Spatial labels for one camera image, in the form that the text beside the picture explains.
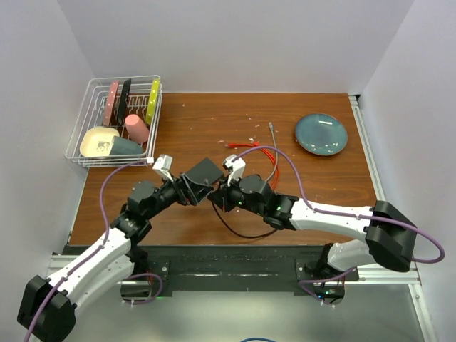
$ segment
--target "gray floor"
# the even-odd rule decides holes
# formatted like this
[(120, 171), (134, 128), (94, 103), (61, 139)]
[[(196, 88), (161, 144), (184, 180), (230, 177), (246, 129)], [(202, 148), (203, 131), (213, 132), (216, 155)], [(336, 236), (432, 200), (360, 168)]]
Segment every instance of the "gray floor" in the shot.
[(176, 292), (148, 305), (121, 304), (120, 289), (99, 298), (67, 341), (420, 342), (407, 285), (347, 286), (336, 309), (309, 296), (277, 293)]

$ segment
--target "cable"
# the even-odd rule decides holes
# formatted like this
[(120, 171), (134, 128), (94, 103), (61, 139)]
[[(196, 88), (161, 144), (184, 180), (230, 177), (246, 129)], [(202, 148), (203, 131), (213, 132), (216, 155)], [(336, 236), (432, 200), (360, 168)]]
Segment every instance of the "cable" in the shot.
[(277, 159), (274, 158), (274, 156), (268, 152), (268, 150), (261, 150), (263, 151), (263, 153), (265, 155), (268, 156), (268, 158), (274, 163), (274, 169), (275, 169), (275, 172), (274, 172), (274, 178), (272, 179), (272, 182), (271, 182), (271, 189), (275, 189), (277, 187), (277, 185), (279, 184), (279, 175), (280, 175), (280, 170), (279, 170), (279, 166), (277, 165)]
[(24, 337), (24, 342), (29, 342), (31, 334), (33, 333), (33, 330), (35, 329), (36, 322), (38, 321), (39, 316), (43, 312), (44, 308), (46, 307), (47, 303), (51, 300), (59, 286), (61, 286), (65, 281), (68, 280), (68, 277), (73, 274), (79, 267), (83, 266), (88, 260), (92, 259), (103, 247), (105, 246), (108, 237), (109, 237), (109, 221), (108, 221), (108, 216), (105, 211), (105, 207), (103, 205), (103, 193), (105, 191), (105, 187), (111, 177), (115, 175), (117, 172), (125, 169), (126, 167), (129, 167), (131, 165), (136, 165), (138, 162), (132, 162), (127, 165), (123, 165), (121, 167), (118, 167), (114, 171), (112, 171), (105, 179), (105, 181), (102, 183), (101, 188), (100, 188), (100, 208), (101, 208), (101, 214), (103, 216), (103, 221), (105, 222), (105, 238), (103, 239), (103, 242), (101, 245), (99, 245), (92, 253), (90, 253), (86, 258), (81, 260), (79, 263), (77, 263), (72, 269), (68, 271), (66, 274), (66, 277), (62, 277), (59, 281), (57, 281), (56, 285), (48, 292), (48, 295), (44, 298), (44, 300), (41, 302), (40, 306), (38, 307), (38, 310), (35, 313), (35, 316), (33, 316), (33, 319), (31, 320), (30, 326), (27, 329), (27, 333)]
[(249, 342), (249, 341), (276, 342), (276, 341), (270, 340), (269, 338), (264, 338), (264, 337), (246, 338), (245, 340), (242, 340), (241, 342)]
[(417, 259), (417, 258), (412, 258), (413, 261), (420, 262), (420, 263), (423, 263), (423, 264), (436, 264), (436, 263), (438, 263), (439, 261), (442, 261), (445, 258), (445, 250), (443, 249), (443, 246), (436, 239), (431, 237), (428, 233), (426, 233), (426, 232), (424, 232), (422, 230), (419, 230), (418, 228), (412, 226), (411, 224), (407, 224), (407, 223), (398, 221), (396, 219), (388, 219), (386, 217), (367, 216), (367, 215), (362, 215), (362, 214), (356, 215), (356, 214), (349, 214), (349, 213), (345, 213), (345, 212), (333, 212), (331, 210), (322, 210), (322, 209), (318, 209), (318, 208), (312, 207), (310, 202), (307, 200), (306, 195), (304, 194), (304, 188), (302, 186), (301, 178), (299, 177), (299, 172), (298, 172), (298, 169), (296, 169), (295, 164), (291, 161), (291, 159), (284, 152), (280, 151), (279, 149), (277, 149), (275, 147), (272, 147), (272, 146), (256, 146), (256, 147), (252, 147), (252, 148), (250, 148), (250, 149), (238, 154), (232, 161), (234, 162), (235, 160), (238, 160), (239, 158), (245, 156), (246, 154), (248, 154), (250, 152), (253, 152), (255, 150), (260, 150), (260, 149), (274, 150), (274, 151), (278, 152), (280, 155), (282, 155), (286, 159), (286, 161), (290, 164), (291, 168), (293, 169), (294, 174), (296, 175), (296, 179), (298, 180), (299, 191), (301, 192), (302, 200), (304, 201), (304, 203), (306, 203), (306, 206), (310, 210), (312, 210), (313, 212), (319, 212), (321, 214), (335, 215), (335, 216), (341, 216), (341, 217), (350, 217), (350, 218), (353, 218), (353, 219), (367, 219), (367, 220), (370, 220), (370, 221), (379, 221), (379, 222), (385, 222), (385, 223), (395, 224), (395, 225), (401, 226), (402, 228), (409, 229), (412, 232), (414, 232), (414, 233), (416, 233), (418, 235), (421, 235), (425, 239), (429, 240), (430, 242), (432, 242), (437, 247), (437, 249), (440, 252), (440, 256), (438, 256), (435, 259)]
[[(272, 123), (269, 123), (269, 130), (271, 131), (271, 136), (272, 136), (272, 143), (274, 144), (274, 147), (277, 148), (276, 144), (276, 137), (274, 134), (274, 126)], [(274, 165), (274, 169), (272, 170), (271, 174), (265, 179), (267, 182), (274, 176), (277, 170), (277, 165), (279, 164), (279, 154), (276, 151), (276, 164)]]
[(134, 276), (129, 276), (125, 280), (132, 280), (132, 279), (136, 279), (136, 278), (141, 278), (143, 276), (146, 276), (146, 277), (151, 276), (152, 278), (156, 278), (158, 280), (158, 282), (160, 283), (160, 287), (158, 288), (157, 293), (154, 294), (153, 296), (143, 300), (143, 301), (135, 301), (133, 299), (123, 299), (124, 301), (127, 301), (127, 302), (131, 303), (132, 305), (147, 304), (147, 303), (150, 303), (151, 301), (153, 301), (155, 298), (157, 298), (158, 295), (162, 292), (162, 290), (163, 290), (163, 280), (162, 280), (162, 278), (160, 276), (158, 276), (157, 274), (154, 274), (154, 273), (135, 274)]
[(220, 213), (219, 211), (217, 210), (217, 207), (215, 207), (215, 204), (212, 203), (212, 208), (214, 208), (214, 211), (215, 211), (215, 214), (217, 214), (217, 216), (219, 217), (220, 221), (222, 221), (222, 223), (225, 225), (226, 228), (228, 228), (228, 230), (233, 233), (234, 235), (238, 236), (238, 237), (242, 237), (244, 239), (260, 239), (262, 237), (268, 237), (269, 235), (272, 235), (273, 233), (277, 232), (277, 229), (273, 229), (271, 230), (270, 232), (267, 232), (267, 233), (264, 233), (264, 234), (261, 234), (261, 235), (256, 235), (255, 237), (252, 237), (252, 236), (248, 236), (248, 235), (242, 235), (236, 231), (234, 231), (226, 222), (225, 220), (223, 219), (222, 216), (220, 216)]

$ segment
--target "dish rack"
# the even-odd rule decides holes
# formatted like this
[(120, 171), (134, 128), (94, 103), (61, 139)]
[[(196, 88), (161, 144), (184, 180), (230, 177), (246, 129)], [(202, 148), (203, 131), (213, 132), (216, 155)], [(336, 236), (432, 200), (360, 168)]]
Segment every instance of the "dish rack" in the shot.
[[(136, 114), (144, 119), (147, 103), (149, 101), (150, 87), (155, 79), (159, 76), (138, 76), (138, 77), (113, 77), (113, 78), (94, 78), (87, 86), (83, 103), (76, 120), (70, 142), (66, 149), (65, 156), (72, 162), (77, 162), (84, 167), (102, 167), (102, 166), (121, 166), (138, 162), (139, 165), (151, 165), (154, 163), (155, 141), (157, 139), (158, 122), (160, 119), (160, 109), (162, 107), (162, 84), (157, 94), (157, 105), (155, 113), (149, 127), (149, 138), (141, 147), (144, 151), (141, 155), (110, 155), (106, 157), (84, 157), (79, 152), (79, 147), (83, 141), (84, 135), (88, 130), (102, 125), (102, 120), (108, 99), (110, 84), (113, 81), (120, 81), (118, 87), (118, 96), (115, 98), (113, 115), (117, 115), (120, 92), (122, 91), (123, 81), (131, 78), (130, 95), (128, 96), (127, 111), (129, 114)], [(111, 125), (125, 139), (130, 139), (124, 125)]]

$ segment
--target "wooden tabletop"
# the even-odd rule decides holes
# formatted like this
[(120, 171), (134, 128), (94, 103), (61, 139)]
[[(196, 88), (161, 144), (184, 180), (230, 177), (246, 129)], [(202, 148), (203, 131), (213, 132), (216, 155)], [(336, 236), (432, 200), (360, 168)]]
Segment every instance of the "wooden tabletop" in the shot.
[[(339, 119), (348, 132), (346, 148), (332, 157), (305, 151), (295, 140), (296, 123), (310, 113), (327, 113)], [(189, 170), (205, 157), (222, 168), (232, 153), (225, 143), (272, 145), (268, 123), (274, 124), (276, 141), (300, 172), (307, 197), (315, 202), (350, 207), (374, 205), (375, 193), (368, 171), (348, 96), (346, 94), (290, 93), (174, 93), (164, 94), (155, 157), (173, 156), (172, 173)], [(244, 175), (267, 177), (271, 163), (260, 152), (247, 155)], [(286, 161), (279, 159), (281, 171), (276, 191), (299, 196), (296, 177)], [(93, 167), (88, 173), (70, 244), (92, 244), (104, 230), (98, 206), (100, 186), (113, 170)], [(119, 214), (132, 186), (140, 180), (161, 185), (151, 167), (129, 167), (109, 182), (104, 203), (110, 222)], [(242, 234), (268, 232), (271, 227), (261, 217), (233, 210), (223, 217)], [(152, 231), (142, 244), (326, 244), (349, 239), (320, 231), (279, 231), (270, 237), (244, 240), (229, 232), (219, 221), (209, 201), (198, 207), (174, 204), (152, 220)]]

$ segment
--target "plate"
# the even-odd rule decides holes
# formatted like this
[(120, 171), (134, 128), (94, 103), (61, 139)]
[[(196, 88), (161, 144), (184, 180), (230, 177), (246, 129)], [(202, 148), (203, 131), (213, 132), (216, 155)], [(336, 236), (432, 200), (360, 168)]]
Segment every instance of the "plate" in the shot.
[(295, 129), (298, 143), (315, 155), (335, 155), (347, 145), (345, 127), (335, 118), (323, 113), (304, 116)]

